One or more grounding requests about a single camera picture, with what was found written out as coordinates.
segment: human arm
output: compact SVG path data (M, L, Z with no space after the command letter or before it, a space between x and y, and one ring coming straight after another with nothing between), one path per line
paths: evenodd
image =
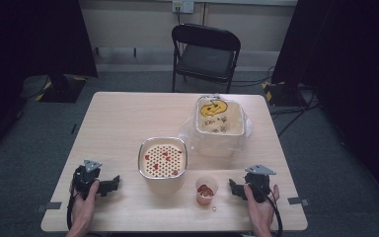
M270 237L270 225L274 215L274 209L272 203L266 200L261 203L257 203L252 193L251 188L248 185L244 186L245 195L248 198L248 211L249 218L254 227L254 232L257 237ZM279 199L278 185L273 186L273 195L275 201Z
M88 197L85 200L80 194L76 196L72 211L73 224L66 237L83 237L88 233L88 228L94 217L95 198L99 186L100 182L95 181L89 189Z

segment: white container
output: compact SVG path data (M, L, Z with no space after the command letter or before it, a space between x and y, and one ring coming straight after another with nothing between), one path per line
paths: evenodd
M245 114L238 103L198 100L193 135L198 154L230 157L243 147L244 139Z
M153 137L140 146L138 170L158 195L170 195L181 188L187 164L187 148L179 138Z

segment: black folding chair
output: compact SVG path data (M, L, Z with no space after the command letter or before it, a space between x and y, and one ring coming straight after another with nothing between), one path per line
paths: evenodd
M175 92L176 74L180 74L185 80L188 76L227 83L226 93L229 93L241 48L234 34L195 24L181 24L172 30L172 40L175 47L172 92Z

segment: smiley face sticker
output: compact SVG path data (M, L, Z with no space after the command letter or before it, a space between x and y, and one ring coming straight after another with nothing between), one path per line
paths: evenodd
M227 110L227 104L221 100L212 100L211 104L205 105L201 108L201 115L204 117L215 116Z

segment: plastic container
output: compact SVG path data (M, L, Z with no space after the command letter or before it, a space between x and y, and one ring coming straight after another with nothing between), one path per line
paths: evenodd
M210 205L218 191L218 183L211 176L198 178L195 183L196 202L200 205Z
M242 107L236 102L198 100L194 150L205 156L232 156L245 140L244 116Z
M181 188L187 164L187 148L179 138L153 137L140 146L138 170L158 195L170 195Z

